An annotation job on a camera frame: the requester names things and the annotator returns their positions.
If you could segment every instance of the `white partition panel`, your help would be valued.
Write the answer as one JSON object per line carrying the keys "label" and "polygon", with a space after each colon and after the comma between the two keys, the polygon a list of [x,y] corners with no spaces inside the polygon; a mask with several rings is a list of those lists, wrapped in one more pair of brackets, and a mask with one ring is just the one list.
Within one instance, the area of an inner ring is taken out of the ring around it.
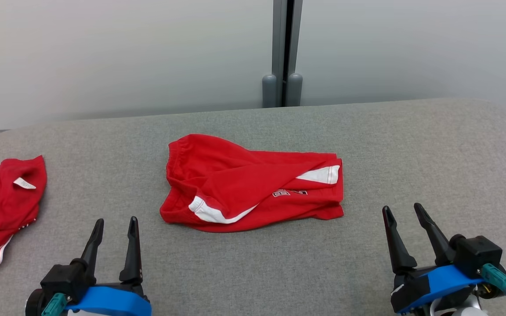
{"label": "white partition panel", "polygon": [[272,22],[272,0],[0,0],[0,130],[260,108]]}
{"label": "white partition panel", "polygon": [[472,97],[506,106],[506,1],[304,0],[302,105]]}

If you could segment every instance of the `folded red garment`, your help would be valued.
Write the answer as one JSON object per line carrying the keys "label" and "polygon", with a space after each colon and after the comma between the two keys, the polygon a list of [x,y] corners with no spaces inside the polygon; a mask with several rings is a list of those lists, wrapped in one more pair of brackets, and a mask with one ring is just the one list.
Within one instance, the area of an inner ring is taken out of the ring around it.
{"label": "folded red garment", "polygon": [[46,187],[44,158],[6,159],[0,164],[0,264],[13,234],[36,220]]}
{"label": "folded red garment", "polygon": [[336,154],[250,151],[191,134],[169,144],[167,223],[238,232],[300,218],[343,216],[343,171]]}

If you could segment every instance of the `garment label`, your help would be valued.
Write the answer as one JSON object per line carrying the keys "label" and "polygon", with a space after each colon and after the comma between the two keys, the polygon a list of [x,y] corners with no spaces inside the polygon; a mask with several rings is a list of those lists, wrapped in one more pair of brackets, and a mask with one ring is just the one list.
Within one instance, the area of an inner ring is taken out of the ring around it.
{"label": "garment label", "polygon": [[14,184],[17,184],[20,187],[23,187],[25,189],[34,190],[36,187],[28,182],[26,182],[23,178],[19,177],[14,182]]}

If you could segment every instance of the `gray table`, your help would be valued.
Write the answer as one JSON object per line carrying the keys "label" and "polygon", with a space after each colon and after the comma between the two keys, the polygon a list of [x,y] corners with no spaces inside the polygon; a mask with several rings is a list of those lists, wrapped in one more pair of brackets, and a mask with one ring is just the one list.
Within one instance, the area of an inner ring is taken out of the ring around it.
{"label": "gray table", "polygon": [[[345,216],[240,233],[204,233],[159,216],[167,144],[211,134],[253,150],[336,152]],[[105,219],[96,276],[114,282],[138,216],[144,290],[154,315],[390,315],[391,272],[381,208],[388,204],[422,266],[434,254],[412,205],[445,234],[483,234],[506,266],[506,113],[478,100],[274,108],[55,122],[0,134],[4,158],[46,159],[36,224],[0,265],[0,315],[19,315],[55,263],[79,256]],[[484,302],[506,315],[506,298]]]}

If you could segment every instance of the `white side panel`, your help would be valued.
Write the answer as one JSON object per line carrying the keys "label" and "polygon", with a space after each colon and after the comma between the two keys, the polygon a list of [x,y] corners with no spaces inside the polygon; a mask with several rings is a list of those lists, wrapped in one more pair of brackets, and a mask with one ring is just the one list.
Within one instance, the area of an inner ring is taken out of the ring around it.
{"label": "white side panel", "polygon": [[0,130],[260,108],[272,0],[0,0]]}
{"label": "white side panel", "polygon": [[433,97],[506,106],[506,1],[304,0],[302,105]]}

